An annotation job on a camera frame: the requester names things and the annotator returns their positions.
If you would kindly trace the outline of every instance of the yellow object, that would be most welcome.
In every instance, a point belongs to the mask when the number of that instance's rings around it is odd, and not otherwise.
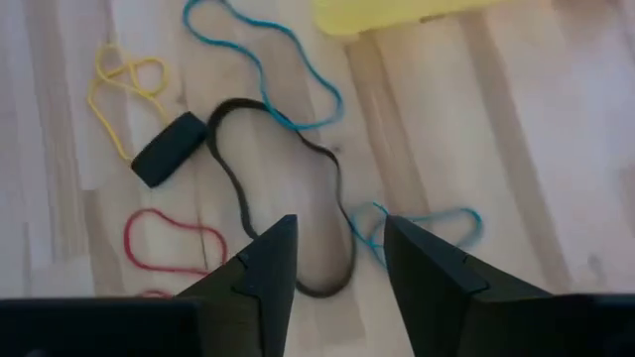
[[[101,62],[102,62],[104,54],[107,51],[117,52],[119,56],[121,56],[122,64],[112,70],[104,72],[104,69],[101,66]],[[161,69],[161,83],[159,84],[159,87],[157,87],[154,90],[144,89],[139,83],[139,76],[137,75],[137,68],[139,66],[150,64],[150,63],[157,64]],[[127,162],[132,162],[132,157],[128,155],[126,151],[123,149],[121,140],[119,140],[117,133],[115,133],[115,131],[112,129],[112,125],[110,125],[110,122],[108,122],[108,120],[101,113],[97,105],[95,105],[94,103],[95,91],[97,90],[97,87],[99,87],[100,84],[107,83],[107,84],[119,87],[123,90],[135,93],[147,99],[149,102],[151,102],[155,106],[155,108],[157,108],[157,111],[159,112],[159,115],[161,116],[161,120],[164,122],[165,125],[168,125],[170,124],[170,121],[168,119],[168,114],[166,113],[166,110],[164,109],[163,105],[161,105],[161,103],[156,98],[157,95],[159,95],[168,86],[168,66],[163,62],[162,59],[159,59],[156,57],[147,57],[147,58],[138,59],[138,60],[128,60],[126,57],[124,57],[124,54],[122,53],[121,49],[119,49],[119,47],[117,47],[116,45],[109,44],[109,45],[103,46],[101,49],[99,49],[99,51],[97,51],[97,55],[95,56],[95,72],[97,73],[97,78],[93,79],[90,82],[90,85],[88,87],[88,95],[86,97],[88,106],[90,106],[90,109],[92,109],[92,112],[99,119],[101,124],[103,124],[103,127],[106,128],[106,131],[108,132],[108,135],[110,135],[110,139],[112,140],[112,143],[114,144],[115,148],[117,148],[117,152],[119,153],[119,156],[121,157],[121,159]],[[132,80],[132,85],[124,81],[114,79],[115,77],[126,72],[129,73],[130,75],[130,78]]]
[[[317,25],[346,36],[425,17],[488,5],[499,0],[313,0]]]

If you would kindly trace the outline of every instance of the yellow rubber band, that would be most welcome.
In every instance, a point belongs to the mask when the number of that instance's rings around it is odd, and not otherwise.
[[[121,56],[122,64],[110,71],[104,72],[101,62],[102,62],[104,54],[108,51],[117,52],[117,54]],[[137,73],[137,69],[142,65],[152,64],[152,63],[158,65],[159,68],[161,69],[161,83],[156,89],[148,90],[148,89],[144,89],[139,83],[139,76]],[[101,111],[95,104],[94,102],[95,92],[97,88],[99,87],[99,85],[106,83],[106,84],[110,84],[115,87],[121,88],[125,91],[135,93],[147,99],[149,102],[151,102],[155,106],[155,108],[157,109],[157,112],[159,112],[161,120],[167,126],[170,124],[170,120],[168,118],[168,114],[166,113],[166,109],[157,100],[157,96],[161,94],[161,92],[164,89],[166,89],[166,87],[168,87],[168,66],[162,59],[159,59],[156,57],[146,57],[146,58],[142,58],[138,60],[128,60],[118,46],[113,44],[107,44],[102,46],[99,49],[99,51],[97,51],[97,54],[95,56],[95,72],[97,74],[97,78],[93,79],[90,82],[90,85],[88,86],[88,94],[86,96],[86,101],[88,102],[88,106],[90,107],[90,109],[92,109],[92,112],[95,114],[97,119],[99,119],[103,127],[108,132],[108,135],[110,136],[110,140],[112,141],[115,148],[117,149],[117,152],[119,153],[119,156],[121,157],[121,159],[123,159],[126,162],[132,162],[133,158],[126,153],[125,149],[123,148],[123,145],[121,144],[121,140],[119,140],[119,137],[117,136],[117,133],[115,133],[114,129],[112,129],[112,125],[110,124],[108,119],[106,119],[106,117],[101,113]],[[128,73],[130,75],[130,79],[132,80],[132,85],[124,81],[115,79],[117,76],[124,73]]]

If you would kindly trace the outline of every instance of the black rubber band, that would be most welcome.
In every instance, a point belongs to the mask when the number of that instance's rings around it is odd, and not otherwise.
[[[245,195],[245,190],[243,189],[242,184],[240,183],[240,180],[238,180],[238,178],[236,177],[236,174],[229,167],[227,162],[222,158],[222,156],[220,155],[220,152],[218,151],[218,142],[216,137],[217,137],[218,128],[220,127],[220,123],[227,116],[227,114],[231,113],[232,111],[236,109],[255,109],[255,110],[260,110],[262,112],[268,112],[265,104],[257,100],[253,100],[249,98],[227,99],[224,102],[220,103],[220,105],[218,105],[218,107],[216,107],[213,113],[211,113],[211,115],[209,116],[209,120],[207,121],[207,128],[209,129],[209,135],[207,136],[206,143],[207,143],[207,147],[209,148],[209,152],[225,170],[225,172],[229,176],[229,179],[231,180],[231,183],[234,186],[234,189],[236,190],[236,195],[238,196],[238,204],[240,205],[240,220],[242,223],[242,227],[245,230],[245,233],[247,233],[249,238],[256,239],[258,238],[259,234],[256,233],[256,231],[253,228],[253,225],[251,224],[251,215],[249,213],[249,203]],[[280,111],[278,111],[278,114],[280,114],[283,118],[287,119],[287,117]],[[336,295],[337,293],[341,292],[344,288],[346,288],[346,286],[348,286],[348,283],[350,283],[350,280],[353,276],[353,272],[355,270],[355,261],[357,259],[357,248],[355,245],[355,237],[352,235],[353,225],[350,220],[350,217],[348,217],[348,214],[346,214],[346,211],[344,210],[344,207],[342,204],[341,168],[339,166],[339,161],[337,160],[337,157],[331,150],[323,146],[320,146],[318,144],[312,143],[307,138],[305,138],[300,132],[296,131],[296,135],[298,135],[302,143],[307,148],[309,148],[310,150],[312,150],[313,152],[317,154],[326,156],[335,164],[335,168],[336,168],[335,197],[337,200],[337,207],[339,208],[339,211],[344,216],[344,218],[346,219],[346,223],[348,223],[348,226],[351,229],[350,261],[348,263],[348,266],[346,267],[346,271],[344,272],[344,275],[340,279],[330,284],[327,288],[323,290],[312,289],[312,288],[309,288],[304,283],[302,283],[300,280],[296,281],[296,289],[298,289],[300,293],[312,298],[330,298]]]

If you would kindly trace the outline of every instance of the yellow plastic container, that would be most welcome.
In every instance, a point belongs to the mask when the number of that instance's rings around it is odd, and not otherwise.
[[[334,36],[418,21],[500,0],[313,0],[317,25]]]

